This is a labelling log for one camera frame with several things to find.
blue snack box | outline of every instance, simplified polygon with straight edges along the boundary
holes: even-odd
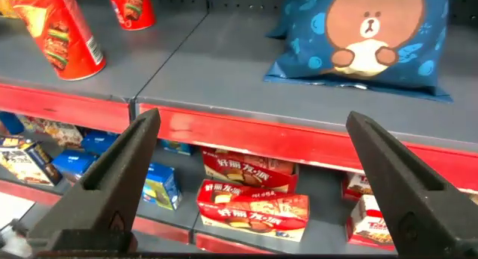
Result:
[[[69,182],[74,184],[95,161],[95,156],[85,152],[65,150],[52,163]]]
[[[176,210],[181,199],[181,191],[174,179],[174,168],[151,163],[143,187],[143,200]]]
[[[187,143],[179,143],[172,140],[161,140],[164,150],[175,152],[183,155],[191,155],[191,145]]]
[[[116,135],[109,134],[108,132],[91,131],[81,141],[81,146],[83,146],[86,152],[101,155],[110,148],[116,139]]]

red snack box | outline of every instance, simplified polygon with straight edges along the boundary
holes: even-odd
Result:
[[[63,80],[79,80],[105,66],[76,0],[8,0]]]
[[[197,197],[204,225],[300,241],[308,196],[204,180]]]
[[[347,173],[342,182],[342,198],[358,201],[362,195],[373,195],[367,177],[357,173]]]
[[[291,162],[202,147],[206,175],[251,187],[293,193],[299,169]]]
[[[352,210],[345,226],[349,243],[395,250],[394,242],[375,197],[363,195]]]
[[[111,0],[121,28],[135,31],[156,23],[151,0]]]

blue snack bag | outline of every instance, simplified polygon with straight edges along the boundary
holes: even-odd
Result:
[[[438,87],[448,0],[295,0],[288,51],[265,81],[451,102]]]

chocolate pie box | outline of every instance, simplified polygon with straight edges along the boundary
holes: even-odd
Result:
[[[204,180],[197,204],[204,225],[299,242],[307,226],[308,196]]]
[[[295,163],[201,147],[206,175],[251,187],[293,193],[299,179]]]
[[[342,198],[358,201],[362,195],[373,195],[367,177],[358,173],[347,173],[342,183]]]
[[[352,210],[345,226],[349,243],[395,250],[394,242],[375,197],[363,195]]]
[[[62,177],[40,145],[22,137],[0,137],[0,165],[27,184],[54,186]]]

cartoon bear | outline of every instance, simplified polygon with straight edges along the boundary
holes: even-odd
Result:
[[[334,0],[326,34],[335,70],[369,78],[398,61],[397,50],[423,23],[424,0]]]

